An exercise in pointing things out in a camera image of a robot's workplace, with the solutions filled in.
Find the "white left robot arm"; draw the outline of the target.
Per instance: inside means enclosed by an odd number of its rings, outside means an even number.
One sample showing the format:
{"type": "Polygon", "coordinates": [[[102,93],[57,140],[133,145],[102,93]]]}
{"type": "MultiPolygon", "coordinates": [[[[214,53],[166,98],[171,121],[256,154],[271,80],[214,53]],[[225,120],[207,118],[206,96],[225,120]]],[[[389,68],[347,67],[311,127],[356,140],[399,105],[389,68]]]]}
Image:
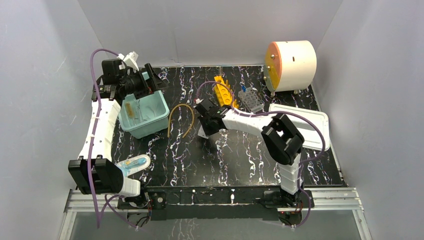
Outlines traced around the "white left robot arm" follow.
{"type": "Polygon", "coordinates": [[[68,171],[78,189],[84,194],[116,194],[130,197],[137,208],[149,203],[149,194],[141,182],[128,178],[112,160],[115,125],[124,99],[136,99],[155,94],[167,85],[150,63],[135,69],[119,58],[101,63],[103,74],[94,80],[92,112],[88,133],[77,159],[70,160],[68,171]]]}

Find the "white packet with clips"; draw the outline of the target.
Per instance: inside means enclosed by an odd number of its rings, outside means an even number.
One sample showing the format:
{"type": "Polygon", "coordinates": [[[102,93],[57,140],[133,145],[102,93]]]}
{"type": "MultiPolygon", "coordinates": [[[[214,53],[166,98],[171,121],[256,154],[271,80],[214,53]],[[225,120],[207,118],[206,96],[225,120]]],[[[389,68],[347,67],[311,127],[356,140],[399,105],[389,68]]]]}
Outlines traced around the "white packet with clips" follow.
{"type": "Polygon", "coordinates": [[[208,139],[209,137],[204,132],[204,129],[202,127],[199,128],[197,135],[201,138],[208,139]]]}

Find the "brown test tube brush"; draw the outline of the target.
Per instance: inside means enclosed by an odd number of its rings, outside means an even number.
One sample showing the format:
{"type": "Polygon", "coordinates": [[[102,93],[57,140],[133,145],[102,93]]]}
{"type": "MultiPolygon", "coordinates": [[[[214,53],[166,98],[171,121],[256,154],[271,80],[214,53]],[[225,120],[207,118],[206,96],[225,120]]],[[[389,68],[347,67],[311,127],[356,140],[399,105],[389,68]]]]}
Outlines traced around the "brown test tube brush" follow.
{"type": "Polygon", "coordinates": [[[129,118],[131,118],[131,119],[135,118],[135,113],[134,113],[133,107],[131,106],[131,104],[129,102],[125,103],[125,110],[126,110],[126,114],[129,118]]]}

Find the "teal plastic bin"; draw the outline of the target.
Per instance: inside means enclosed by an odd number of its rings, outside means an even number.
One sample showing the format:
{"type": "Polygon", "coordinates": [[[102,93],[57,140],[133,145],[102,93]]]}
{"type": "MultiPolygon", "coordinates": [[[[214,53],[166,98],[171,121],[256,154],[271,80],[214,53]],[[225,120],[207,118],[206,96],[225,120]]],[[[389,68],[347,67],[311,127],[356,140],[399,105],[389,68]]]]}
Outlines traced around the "teal plastic bin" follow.
{"type": "Polygon", "coordinates": [[[159,90],[151,95],[136,99],[129,94],[122,102],[118,115],[120,127],[136,139],[162,131],[168,127],[170,110],[163,93],[159,90]],[[125,103],[130,103],[135,117],[129,118],[125,103]]]}

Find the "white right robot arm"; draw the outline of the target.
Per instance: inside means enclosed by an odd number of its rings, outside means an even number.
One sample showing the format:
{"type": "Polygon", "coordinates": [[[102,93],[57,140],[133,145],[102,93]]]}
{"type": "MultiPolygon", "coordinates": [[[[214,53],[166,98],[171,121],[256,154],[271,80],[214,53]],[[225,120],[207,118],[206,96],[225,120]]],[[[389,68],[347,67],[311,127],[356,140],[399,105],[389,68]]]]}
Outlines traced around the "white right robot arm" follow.
{"type": "Polygon", "coordinates": [[[209,99],[196,99],[194,108],[201,124],[198,135],[203,138],[220,130],[241,131],[261,138],[271,158],[278,163],[282,202],[295,207],[301,201],[299,171],[305,139],[286,114],[251,116],[209,99]]]}

